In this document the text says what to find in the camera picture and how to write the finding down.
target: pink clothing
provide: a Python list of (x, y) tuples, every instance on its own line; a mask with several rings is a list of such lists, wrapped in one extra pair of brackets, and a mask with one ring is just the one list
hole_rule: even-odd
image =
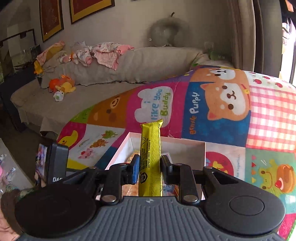
[(85, 67), (89, 66), (92, 62), (90, 47), (86, 46), (82, 49), (76, 50), (76, 52), (73, 54), (73, 62), (75, 64), (79, 64), (80, 62)]
[(49, 48), (47, 48), (45, 51), (43, 51), (41, 54), (39, 54), (36, 59), (38, 60), (38, 62), (40, 63), (41, 66), (44, 65), (44, 63), (46, 62), (46, 55), (48, 53), (48, 51), (52, 48), (52, 47), (61, 47), (63, 48), (65, 46), (65, 43), (63, 40), (53, 44), (52, 46), (50, 46)]
[(131, 49), (134, 49), (134, 47), (112, 42), (90, 46), (91, 54), (94, 55), (98, 63), (114, 70), (118, 67), (119, 56)]

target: orange stuffed toy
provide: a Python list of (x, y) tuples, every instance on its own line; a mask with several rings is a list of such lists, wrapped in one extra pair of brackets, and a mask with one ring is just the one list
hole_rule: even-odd
[(56, 89), (56, 86), (61, 86), (63, 83), (69, 82), (72, 86), (75, 85), (75, 81), (72, 80), (70, 77), (66, 75), (62, 75), (61, 79), (53, 79), (49, 82), (49, 89), (56, 93), (58, 90)]

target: cartoon puppy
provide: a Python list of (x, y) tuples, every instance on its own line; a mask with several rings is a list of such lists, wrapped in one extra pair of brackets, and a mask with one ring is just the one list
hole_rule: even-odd
[(201, 68), (191, 82), (210, 82), (200, 87), (209, 107), (208, 119), (240, 121), (250, 111), (250, 86), (246, 74), (238, 69)]
[(240, 121), (250, 110), (250, 92), (242, 84), (216, 82), (202, 84), (209, 107), (207, 118), (210, 121), (222, 118)]
[(241, 70), (224, 68), (200, 68), (191, 77), (190, 82), (216, 82), (219, 80), (233, 80)]

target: red artwork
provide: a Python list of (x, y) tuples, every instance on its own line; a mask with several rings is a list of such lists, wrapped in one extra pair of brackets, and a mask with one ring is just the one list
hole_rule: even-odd
[(43, 42), (64, 29), (61, 0), (39, 0), (40, 25)]
[(84, 1), (84, 0), (73, 0), (73, 10), (74, 10), (74, 14), (79, 13), (80, 11), (98, 3), (101, 2), (103, 0), (88, 0), (88, 1)]

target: colorful play mat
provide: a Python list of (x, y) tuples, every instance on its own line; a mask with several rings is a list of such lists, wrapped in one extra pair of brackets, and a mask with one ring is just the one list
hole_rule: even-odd
[(58, 142), (68, 168), (105, 169), (129, 132), (163, 119), (161, 135), (206, 142), (207, 166), (279, 197), (287, 238), (296, 219), (296, 88), (278, 78), (217, 66), (137, 87), (76, 115)]

